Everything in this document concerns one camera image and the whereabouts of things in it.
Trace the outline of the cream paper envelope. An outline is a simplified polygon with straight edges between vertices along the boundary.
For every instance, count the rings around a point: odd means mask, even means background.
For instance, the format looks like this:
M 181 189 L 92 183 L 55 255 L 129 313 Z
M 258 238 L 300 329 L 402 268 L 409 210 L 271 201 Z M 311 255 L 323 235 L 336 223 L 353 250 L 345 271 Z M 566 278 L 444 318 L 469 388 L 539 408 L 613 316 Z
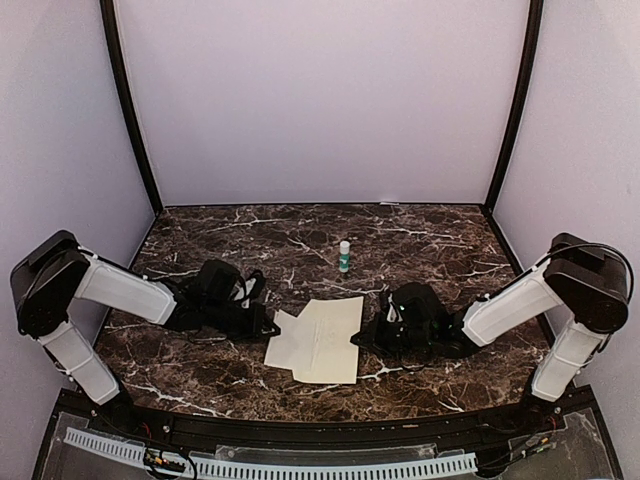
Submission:
M 310 300 L 299 315 L 275 314 L 281 333 L 269 340 L 264 364 L 289 370 L 309 384 L 354 384 L 359 347 L 351 337 L 361 327 L 364 298 Z

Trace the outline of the green white glue stick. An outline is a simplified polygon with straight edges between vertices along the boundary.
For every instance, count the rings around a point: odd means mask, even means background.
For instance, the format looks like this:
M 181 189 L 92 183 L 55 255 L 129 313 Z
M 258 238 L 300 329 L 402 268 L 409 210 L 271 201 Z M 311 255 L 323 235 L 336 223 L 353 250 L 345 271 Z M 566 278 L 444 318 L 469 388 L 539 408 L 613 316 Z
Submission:
M 350 242 L 341 241 L 339 245 L 339 271 L 346 273 L 349 271 L 350 265 Z

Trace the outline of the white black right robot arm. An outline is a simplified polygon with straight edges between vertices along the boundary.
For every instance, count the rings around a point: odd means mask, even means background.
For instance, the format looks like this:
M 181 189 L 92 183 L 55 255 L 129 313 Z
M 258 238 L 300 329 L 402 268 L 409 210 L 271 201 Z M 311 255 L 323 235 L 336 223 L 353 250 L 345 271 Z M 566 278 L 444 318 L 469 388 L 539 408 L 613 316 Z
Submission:
M 384 289 L 374 319 L 351 342 L 377 355 L 420 352 L 462 359 L 524 322 L 566 307 L 569 319 L 532 374 L 528 397 L 510 413 L 511 426 L 530 434 L 547 420 L 547 402 L 557 401 L 625 325 L 634 285 L 631 263 L 617 249 L 561 233 L 545 255 L 509 284 L 454 313 L 427 284 Z

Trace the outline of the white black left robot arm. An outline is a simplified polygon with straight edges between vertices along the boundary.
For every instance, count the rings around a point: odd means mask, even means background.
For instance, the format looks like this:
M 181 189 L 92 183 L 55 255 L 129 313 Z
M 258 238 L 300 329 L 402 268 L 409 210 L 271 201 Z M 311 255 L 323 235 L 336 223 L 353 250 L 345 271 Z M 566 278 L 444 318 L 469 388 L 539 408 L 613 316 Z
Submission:
M 22 259 L 9 277 L 21 335 L 38 342 L 95 404 L 120 436 L 141 427 L 121 382 L 74 325 L 69 307 L 87 300 L 123 311 L 164 329 L 184 332 L 211 327 L 231 340 L 280 334 L 259 297 L 266 279 L 248 277 L 221 260 L 207 260 L 179 282 L 136 274 L 83 248 L 60 230 Z

